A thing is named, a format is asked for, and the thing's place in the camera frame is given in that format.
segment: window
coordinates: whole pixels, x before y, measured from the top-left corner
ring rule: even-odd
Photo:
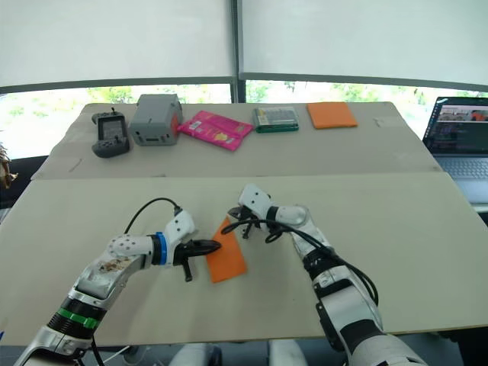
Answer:
[[[485,97],[488,93],[413,86],[339,84],[331,82],[274,82],[249,80],[249,103],[310,103],[315,101],[391,101],[422,139],[435,99],[443,96]]]
[[[0,95],[0,141],[10,159],[48,155],[88,103],[136,103],[141,94],[178,94],[182,103],[230,103],[228,84],[142,85]]]

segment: blue ring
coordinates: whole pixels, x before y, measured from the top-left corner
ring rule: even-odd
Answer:
[[[168,249],[166,248],[166,238],[160,231],[156,231],[156,236],[159,238],[159,243],[161,244],[161,261],[159,262],[159,264],[165,265],[166,259],[168,257]]]

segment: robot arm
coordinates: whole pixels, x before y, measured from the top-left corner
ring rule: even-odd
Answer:
[[[14,366],[72,364],[92,343],[95,330],[126,286],[129,277],[151,265],[182,265],[191,281],[188,258],[206,255],[220,247],[213,240],[184,240],[196,231],[191,215],[180,210],[164,233],[114,237],[106,250],[82,272],[51,320],[37,333]]]
[[[254,184],[244,187],[238,202],[239,207],[229,214],[248,224],[244,236],[249,235],[253,224],[270,233],[268,242],[284,232],[291,233],[312,280],[318,299],[316,310],[326,337],[335,350],[345,350],[349,365],[425,365],[401,340],[384,333],[376,291],[367,287],[364,273],[335,254],[308,209],[278,206]],[[228,228],[233,230],[239,224]]]

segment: beige board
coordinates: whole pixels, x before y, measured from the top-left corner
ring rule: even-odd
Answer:
[[[183,104],[184,119],[198,111],[252,123],[258,106],[294,106],[295,132],[251,132],[231,152],[181,134],[174,146],[138,146],[111,159],[92,152],[97,139],[94,113],[114,106],[127,121],[135,104],[88,104],[53,148],[33,179],[139,177],[253,177],[388,172],[431,172],[441,168],[390,102],[348,103],[358,127],[316,130],[306,104]]]
[[[83,268],[136,210],[170,197],[210,238],[254,182],[279,204],[308,206],[337,252],[380,291],[389,332],[488,324],[488,232],[445,173],[281,178],[134,178],[33,181],[0,226],[4,345],[26,345],[59,308]],[[132,234],[162,230],[159,202]],[[101,345],[320,337],[310,279],[289,236],[239,239],[247,274],[219,284],[204,258],[136,273],[104,318]]]

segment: pink snack bag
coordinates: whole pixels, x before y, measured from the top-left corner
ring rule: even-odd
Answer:
[[[180,126],[178,131],[228,150],[236,150],[242,139],[252,131],[251,124],[200,111]]]

